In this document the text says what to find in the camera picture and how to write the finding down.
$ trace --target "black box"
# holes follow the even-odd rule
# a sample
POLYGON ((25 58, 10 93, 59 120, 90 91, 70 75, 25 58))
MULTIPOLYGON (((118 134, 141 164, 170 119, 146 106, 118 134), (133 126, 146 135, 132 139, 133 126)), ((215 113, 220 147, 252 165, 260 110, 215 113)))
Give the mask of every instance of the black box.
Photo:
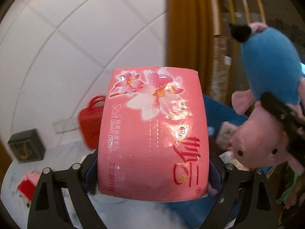
POLYGON ((43 160, 45 147, 36 129, 14 133, 7 142, 19 163, 43 160))

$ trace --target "plush toy eye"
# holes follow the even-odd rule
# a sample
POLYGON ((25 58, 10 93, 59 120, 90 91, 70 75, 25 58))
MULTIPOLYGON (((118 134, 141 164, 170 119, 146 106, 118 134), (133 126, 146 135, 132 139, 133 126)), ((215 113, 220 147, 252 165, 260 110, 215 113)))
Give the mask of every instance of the plush toy eye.
POLYGON ((278 152, 278 149, 275 148, 275 149, 272 151, 272 155, 277 154, 277 152, 278 152))

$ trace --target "brown curtain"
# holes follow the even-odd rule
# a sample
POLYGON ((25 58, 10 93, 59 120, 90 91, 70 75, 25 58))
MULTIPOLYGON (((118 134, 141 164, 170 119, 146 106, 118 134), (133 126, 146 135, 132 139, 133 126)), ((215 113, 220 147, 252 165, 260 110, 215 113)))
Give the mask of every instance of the brown curtain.
POLYGON ((4 175, 9 168, 12 160, 5 151, 4 147, 2 146, 2 143, 0 141, 0 189, 1 189, 1 183, 3 182, 4 175))
POLYGON ((211 0, 167 0, 167 66, 199 73, 202 92, 209 95, 213 64, 211 0))

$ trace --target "flower print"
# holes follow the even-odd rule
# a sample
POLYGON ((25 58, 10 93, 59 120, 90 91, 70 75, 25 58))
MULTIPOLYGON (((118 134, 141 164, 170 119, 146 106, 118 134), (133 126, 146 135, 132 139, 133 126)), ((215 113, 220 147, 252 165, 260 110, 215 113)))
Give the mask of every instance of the flower print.
POLYGON ((127 72, 124 75, 119 75, 117 78, 120 80, 112 91, 120 87, 120 94, 128 93, 131 95, 134 91, 138 91, 143 86, 143 82, 139 80, 140 74, 135 75, 134 73, 127 72))
POLYGON ((127 106, 141 109, 143 120, 153 118, 159 111, 166 115, 177 114, 181 103, 178 94, 184 91, 179 87, 179 83, 163 69, 159 73, 149 72, 146 77, 149 84, 143 84, 143 88, 138 90, 139 94, 132 98, 127 106))

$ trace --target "white countertop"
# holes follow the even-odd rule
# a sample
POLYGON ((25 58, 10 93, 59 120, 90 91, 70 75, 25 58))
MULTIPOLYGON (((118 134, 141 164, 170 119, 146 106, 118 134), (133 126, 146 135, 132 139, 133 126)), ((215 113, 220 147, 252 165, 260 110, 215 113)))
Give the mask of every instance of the white countertop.
MULTIPOLYGON (((0 198, 21 229, 27 227, 30 210, 26 206, 26 199, 20 197, 17 191, 22 177, 30 171, 41 173, 45 167, 50 167, 53 171, 68 169, 92 152, 82 142, 78 142, 48 149, 42 161, 20 164, 14 160, 11 163, 3 180, 0 198)), ((82 228, 67 189, 63 189, 63 196, 73 225, 82 228)), ((101 193, 88 196, 108 229, 185 228, 178 217, 166 210, 162 203, 124 200, 101 193)))

